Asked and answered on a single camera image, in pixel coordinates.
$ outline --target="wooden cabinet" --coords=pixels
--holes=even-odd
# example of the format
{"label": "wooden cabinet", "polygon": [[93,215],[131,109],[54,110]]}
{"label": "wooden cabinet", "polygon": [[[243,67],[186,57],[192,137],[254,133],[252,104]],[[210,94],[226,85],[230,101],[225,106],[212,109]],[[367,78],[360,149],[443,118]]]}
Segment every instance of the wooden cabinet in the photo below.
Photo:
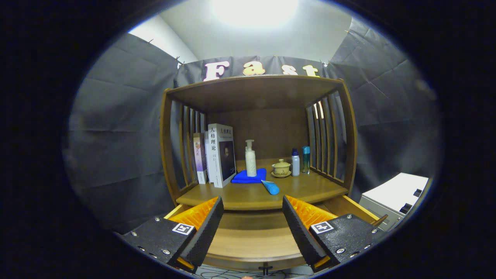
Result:
{"label": "wooden cabinet", "polygon": [[[346,162],[344,179],[337,175],[336,112],[338,95],[344,115]],[[171,141],[172,101],[180,103],[181,163],[174,166]],[[220,123],[233,127],[237,171],[245,169],[245,140],[255,140],[257,168],[267,169],[280,193],[270,195],[259,184],[232,184],[214,188],[195,179],[192,131]],[[195,83],[164,92],[160,121],[164,174],[177,207],[171,217],[215,196],[221,196],[225,213],[205,263],[213,266],[257,270],[264,263],[274,269],[305,264],[281,211],[289,195],[336,215],[353,213],[368,222],[378,220],[346,194],[351,191],[356,168],[356,125],[350,96],[343,80],[300,75],[229,77]],[[271,164],[290,161],[291,149],[313,146],[310,174],[273,178]],[[186,186],[179,188],[175,167],[181,168]]]}

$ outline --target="wooden shelf board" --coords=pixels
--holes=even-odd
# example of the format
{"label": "wooden shelf board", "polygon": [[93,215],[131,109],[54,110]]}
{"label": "wooden shelf board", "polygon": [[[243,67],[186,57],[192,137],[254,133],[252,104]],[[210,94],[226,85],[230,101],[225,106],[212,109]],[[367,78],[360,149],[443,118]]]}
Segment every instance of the wooden shelf board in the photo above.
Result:
{"label": "wooden shelf board", "polygon": [[[270,174],[271,165],[276,162],[277,159],[257,160],[257,168],[267,170],[266,180],[275,182],[279,187],[279,194],[277,195],[269,194],[262,183],[229,183],[224,188],[215,188],[213,184],[206,184],[196,185],[176,201],[178,204],[195,206],[216,196],[221,196],[225,210],[267,210],[281,209],[284,195],[307,203],[318,203],[348,192],[345,188],[313,171],[310,171],[310,174],[300,174],[297,177],[272,177]],[[236,161],[236,167],[238,172],[244,170],[245,162]]]}
{"label": "wooden shelf board", "polygon": [[[323,204],[319,208],[328,211]],[[304,265],[282,210],[226,211],[205,263],[217,267],[257,270],[263,263],[277,269]]]}
{"label": "wooden shelf board", "polygon": [[337,79],[265,74],[226,77],[170,90],[167,95],[204,113],[304,108],[342,86]]}

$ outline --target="letter sign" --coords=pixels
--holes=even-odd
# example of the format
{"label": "letter sign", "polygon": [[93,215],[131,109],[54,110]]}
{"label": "letter sign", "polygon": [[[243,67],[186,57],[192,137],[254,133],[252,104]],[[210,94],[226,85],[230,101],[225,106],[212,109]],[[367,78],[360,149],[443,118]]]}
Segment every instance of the letter sign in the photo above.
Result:
{"label": "letter sign", "polygon": [[296,73],[296,69],[295,67],[291,66],[291,65],[282,65],[282,73],[283,74],[292,74],[292,75],[298,75]]}
{"label": "letter sign", "polygon": [[318,70],[315,69],[312,65],[307,65],[307,66],[303,67],[303,69],[307,71],[308,76],[318,76],[318,75],[315,75],[315,72]]}
{"label": "letter sign", "polygon": [[224,74],[224,67],[229,67],[229,61],[208,63],[205,64],[205,67],[207,67],[207,74],[205,75],[205,79],[203,81],[219,79],[217,74]]}
{"label": "letter sign", "polygon": [[244,75],[252,75],[252,74],[263,74],[265,70],[263,69],[262,63],[258,61],[251,61],[243,65],[245,69],[243,70]]}

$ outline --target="pump dispenser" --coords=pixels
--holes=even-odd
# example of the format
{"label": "pump dispenser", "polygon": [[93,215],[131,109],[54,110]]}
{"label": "pump dispenser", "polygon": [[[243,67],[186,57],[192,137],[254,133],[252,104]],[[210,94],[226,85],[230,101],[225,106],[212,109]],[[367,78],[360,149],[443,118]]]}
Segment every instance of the pump dispenser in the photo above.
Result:
{"label": "pump dispenser", "polygon": [[246,140],[247,145],[245,147],[245,160],[247,164],[247,176],[255,177],[256,176],[256,161],[255,161],[255,150],[251,149],[251,144],[254,140]]}

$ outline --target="black button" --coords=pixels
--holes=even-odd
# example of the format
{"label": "black button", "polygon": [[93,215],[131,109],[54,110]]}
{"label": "black button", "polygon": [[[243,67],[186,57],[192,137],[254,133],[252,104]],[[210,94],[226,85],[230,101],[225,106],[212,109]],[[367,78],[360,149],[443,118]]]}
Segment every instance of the black button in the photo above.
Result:
{"label": "black button", "polygon": [[420,194],[421,194],[421,193],[422,193],[422,190],[417,189],[417,190],[415,191],[415,193],[413,193],[413,195],[414,195],[415,197],[417,197],[417,198],[418,198],[418,197],[420,197]]}
{"label": "black button", "polygon": [[410,208],[412,208],[412,205],[409,205],[409,204],[405,204],[401,209],[400,209],[400,212],[403,213],[403,214],[406,214]]}

